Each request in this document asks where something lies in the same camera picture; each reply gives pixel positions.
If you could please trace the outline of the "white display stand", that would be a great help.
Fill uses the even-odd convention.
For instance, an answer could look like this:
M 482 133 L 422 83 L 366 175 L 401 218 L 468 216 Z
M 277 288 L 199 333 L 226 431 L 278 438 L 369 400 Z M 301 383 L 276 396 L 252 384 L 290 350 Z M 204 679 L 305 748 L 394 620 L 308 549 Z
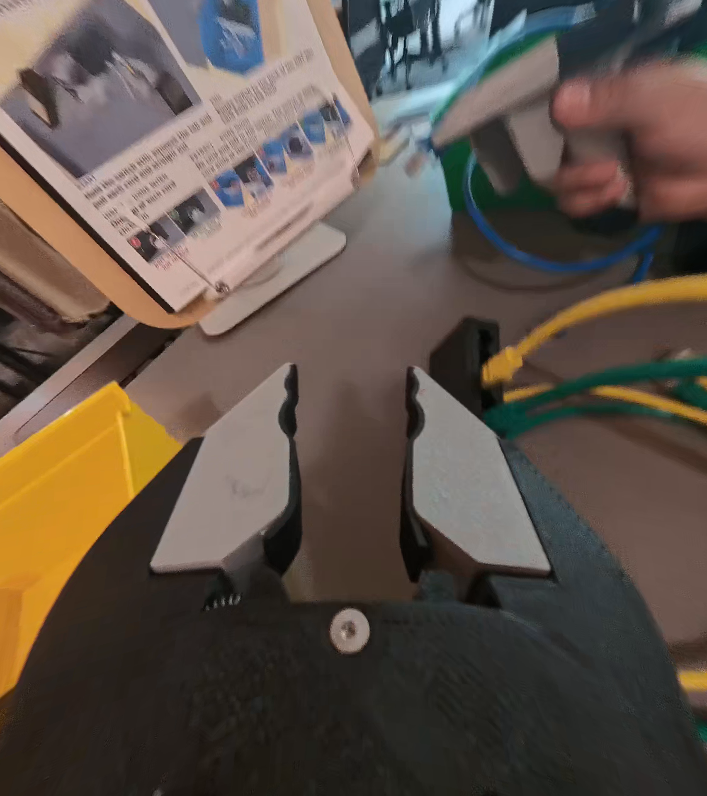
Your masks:
M 199 321 L 201 332 L 219 337 L 234 330 L 337 257 L 346 244 L 347 236 L 339 229 L 324 222 L 314 224 L 222 298 Z

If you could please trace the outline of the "black office chair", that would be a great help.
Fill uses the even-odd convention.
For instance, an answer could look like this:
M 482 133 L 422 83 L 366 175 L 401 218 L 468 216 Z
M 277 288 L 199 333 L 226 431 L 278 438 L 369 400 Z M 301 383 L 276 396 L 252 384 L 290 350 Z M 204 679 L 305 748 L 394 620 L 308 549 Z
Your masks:
M 411 69 L 414 64 L 439 64 L 448 67 L 442 46 L 440 1 L 380 2 L 382 30 L 387 36 L 389 76 L 396 80 L 398 66 L 404 66 L 404 86 L 411 90 Z

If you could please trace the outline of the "black network switch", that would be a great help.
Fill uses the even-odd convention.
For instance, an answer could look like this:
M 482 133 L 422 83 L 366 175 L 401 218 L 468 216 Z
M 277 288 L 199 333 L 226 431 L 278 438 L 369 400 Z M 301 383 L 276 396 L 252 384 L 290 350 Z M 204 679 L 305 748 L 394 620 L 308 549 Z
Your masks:
M 500 350 L 500 327 L 491 320 L 462 319 L 430 352 L 428 373 L 480 420 L 503 403 L 501 386 L 483 387 L 481 369 Z

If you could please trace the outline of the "yellow plastic bin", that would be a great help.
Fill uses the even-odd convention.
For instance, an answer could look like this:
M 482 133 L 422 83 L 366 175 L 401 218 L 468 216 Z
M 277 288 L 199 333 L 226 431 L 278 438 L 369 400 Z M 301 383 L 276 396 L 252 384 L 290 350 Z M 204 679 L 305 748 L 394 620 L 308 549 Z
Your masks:
M 111 383 L 0 458 L 0 699 L 82 558 L 180 448 Z

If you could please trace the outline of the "person's right hand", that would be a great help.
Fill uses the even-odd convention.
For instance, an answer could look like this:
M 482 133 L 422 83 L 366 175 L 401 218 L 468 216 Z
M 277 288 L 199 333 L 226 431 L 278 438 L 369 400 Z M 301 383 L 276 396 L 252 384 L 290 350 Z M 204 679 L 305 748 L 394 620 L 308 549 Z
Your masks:
M 553 183 L 572 217 L 615 206 L 632 183 L 647 223 L 707 222 L 707 61 L 658 61 L 563 83 L 552 104 L 566 132 L 611 132 L 628 161 L 563 165 Z

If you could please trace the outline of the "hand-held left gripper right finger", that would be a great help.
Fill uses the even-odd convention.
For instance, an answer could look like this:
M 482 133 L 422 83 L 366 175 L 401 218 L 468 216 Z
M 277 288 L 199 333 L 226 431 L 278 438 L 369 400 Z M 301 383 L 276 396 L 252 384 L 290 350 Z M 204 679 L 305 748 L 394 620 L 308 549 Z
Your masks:
M 498 436 L 422 369 L 406 374 L 399 547 L 410 582 L 546 578 L 552 566 Z

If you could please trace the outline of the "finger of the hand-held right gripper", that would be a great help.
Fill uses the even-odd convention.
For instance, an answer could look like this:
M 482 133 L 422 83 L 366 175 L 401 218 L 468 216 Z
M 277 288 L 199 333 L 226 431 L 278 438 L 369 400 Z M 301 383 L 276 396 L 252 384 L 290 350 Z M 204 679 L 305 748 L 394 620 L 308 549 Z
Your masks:
M 564 155 L 564 136 L 552 122 L 549 103 L 533 103 L 470 135 L 477 164 L 498 196 L 516 194 L 529 180 L 552 186 Z
M 446 147 L 524 108 L 547 95 L 558 79 L 558 37 L 548 36 L 453 96 L 431 126 L 432 146 Z

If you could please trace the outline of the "green plastic bin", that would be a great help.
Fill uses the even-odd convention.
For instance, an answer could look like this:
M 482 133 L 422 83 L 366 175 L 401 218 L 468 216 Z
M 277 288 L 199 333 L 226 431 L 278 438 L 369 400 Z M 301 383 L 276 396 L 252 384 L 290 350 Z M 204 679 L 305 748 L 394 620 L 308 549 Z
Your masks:
M 474 85 L 487 74 L 490 74 L 498 67 L 508 63 L 514 57 L 529 50 L 546 37 L 567 33 L 578 23 L 588 22 L 595 16 L 596 10 L 595 2 L 549 2 L 545 7 L 538 4 L 531 5 L 530 3 L 527 3 L 524 7 L 518 5 L 517 12 L 513 18 L 507 22 L 504 27 L 491 34 L 485 47 L 478 56 L 476 65 L 465 74 L 449 97 L 444 100 L 438 111 L 433 114 L 431 125 L 442 114 L 442 111 L 447 107 L 451 98 L 457 95 L 463 87 Z M 705 56 L 707 58 L 707 44 L 702 45 L 689 55 L 682 56 L 691 55 Z M 547 95 L 543 95 L 540 99 L 530 104 L 549 103 L 549 105 L 551 105 L 552 95 L 560 84 L 561 81 L 559 78 L 556 86 Z M 454 197 L 452 185 L 454 170 L 458 170 L 462 174 L 466 173 L 466 166 L 464 165 L 465 158 L 472 158 L 474 160 L 472 177 L 478 179 L 475 188 L 475 197 L 481 201 L 481 206 L 483 208 L 492 209 L 502 206 L 509 207 L 512 205 L 537 207 L 547 201 L 545 195 L 547 189 L 537 187 L 531 184 L 527 179 L 520 184 L 516 194 L 498 196 L 476 162 L 475 155 L 470 145 L 470 135 L 446 147 L 433 147 L 430 141 L 432 151 L 438 154 L 442 160 L 443 169 L 446 173 L 451 206 L 463 205 L 464 203 L 463 198 Z

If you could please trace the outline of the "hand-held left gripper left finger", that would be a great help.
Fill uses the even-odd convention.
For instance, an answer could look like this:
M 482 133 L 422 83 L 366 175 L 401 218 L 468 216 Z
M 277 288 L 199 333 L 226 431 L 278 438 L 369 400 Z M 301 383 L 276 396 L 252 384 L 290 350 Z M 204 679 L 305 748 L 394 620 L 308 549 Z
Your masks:
M 301 544 L 298 398 L 298 368 L 284 364 L 199 440 L 153 573 L 288 570 Z

